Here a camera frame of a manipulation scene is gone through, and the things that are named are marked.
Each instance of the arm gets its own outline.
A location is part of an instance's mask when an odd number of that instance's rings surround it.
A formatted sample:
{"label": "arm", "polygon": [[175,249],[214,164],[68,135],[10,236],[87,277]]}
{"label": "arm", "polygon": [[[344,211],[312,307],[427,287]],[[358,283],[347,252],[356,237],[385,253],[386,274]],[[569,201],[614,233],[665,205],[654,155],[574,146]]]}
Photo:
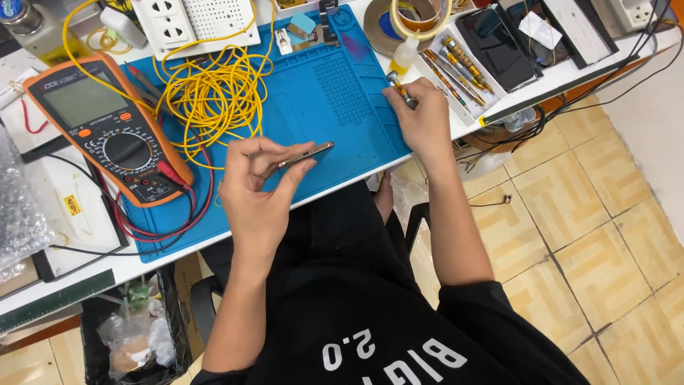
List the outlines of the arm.
{"label": "arm", "polygon": [[283,147],[266,138],[228,145],[219,194],[233,232],[235,250],[226,290],[205,349],[202,369],[238,371],[254,364],[266,339],[266,277],[287,229],[297,185],[314,160],[290,167],[271,192],[261,191],[275,164],[314,147]]}
{"label": "arm", "polygon": [[430,181],[432,259],[437,278],[443,286],[492,281],[492,266],[451,149],[447,100],[424,77],[404,88],[418,100],[415,111],[394,88],[383,93],[399,117],[406,144],[418,155]]}

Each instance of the paper receipt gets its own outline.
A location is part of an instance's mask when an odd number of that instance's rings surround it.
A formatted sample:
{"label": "paper receipt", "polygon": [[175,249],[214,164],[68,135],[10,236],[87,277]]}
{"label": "paper receipt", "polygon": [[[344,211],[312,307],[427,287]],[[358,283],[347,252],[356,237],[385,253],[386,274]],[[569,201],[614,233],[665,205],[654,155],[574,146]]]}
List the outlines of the paper receipt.
{"label": "paper receipt", "polygon": [[548,49],[553,49],[563,37],[556,28],[551,27],[548,21],[540,18],[534,12],[527,13],[527,16],[520,22],[518,29]]}

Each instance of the tape roll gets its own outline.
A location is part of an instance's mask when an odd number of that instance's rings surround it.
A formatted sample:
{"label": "tape roll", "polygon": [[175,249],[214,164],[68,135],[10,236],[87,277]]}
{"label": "tape roll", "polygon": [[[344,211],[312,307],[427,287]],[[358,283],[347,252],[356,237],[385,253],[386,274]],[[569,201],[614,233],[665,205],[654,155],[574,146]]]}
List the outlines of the tape roll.
{"label": "tape roll", "polygon": [[405,39],[420,29],[418,40],[422,42],[433,39],[437,32],[442,30],[451,12],[451,0],[427,0],[427,2],[430,3],[430,12],[423,13],[419,10],[423,20],[414,21],[399,12],[399,0],[392,0],[389,16],[397,35]]}
{"label": "tape roll", "polygon": [[[391,6],[393,3],[395,3],[393,0],[372,0],[368,4],[368,8],[366,8],[366,13],[363,14],[363,33],[366,35],[368,42],[371,43],[371,46],[376,51],[390,56],[394,54],[394,51],[397,50],[397,47],[404,42],[404,39],[406,39],[406,36],[404,36],[402,39],[391,38],[387,36],[387,34],[385,34],[380,27],[380,17],[382,15],[389,12],[391,18]],[[434,6],[430,0],[411,0],[411,6],[414,7],[416,12],[420,15],[436,16]],[[422,51],[427,49],[432,42],[432,38],[422,40],[418,44],[418,50]]]}

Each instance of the digital multimeter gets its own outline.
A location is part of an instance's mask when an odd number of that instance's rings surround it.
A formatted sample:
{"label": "digital multimeter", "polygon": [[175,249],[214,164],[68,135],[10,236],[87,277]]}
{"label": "digital multimeter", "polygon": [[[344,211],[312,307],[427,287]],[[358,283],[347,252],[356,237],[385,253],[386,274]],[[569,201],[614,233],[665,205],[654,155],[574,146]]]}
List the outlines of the digital multimeter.
{"label": "digital multimeter", "polygon": [[[140,100],[109,55],[96,53],[78,62],[91,75]],[[156,206],[183,194],[160,172],[160,162],[192,184],[192,172],[152,113],[88,77],[72,62],[26,79],[23,87],[50,122],[134,205]]]}

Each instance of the multimeter button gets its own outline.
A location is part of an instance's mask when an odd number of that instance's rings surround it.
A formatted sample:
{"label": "multimeter button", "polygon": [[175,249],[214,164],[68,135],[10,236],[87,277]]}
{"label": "multimeter button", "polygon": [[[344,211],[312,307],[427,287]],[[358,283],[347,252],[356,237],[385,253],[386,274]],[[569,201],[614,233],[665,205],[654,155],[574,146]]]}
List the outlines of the multimeter button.
{"label": "multimeter button", "polygon": [[150,147],[143,138],[133,134],[118,134],[105,142],[105,155],[124,169],[137,169],[149,162]]}

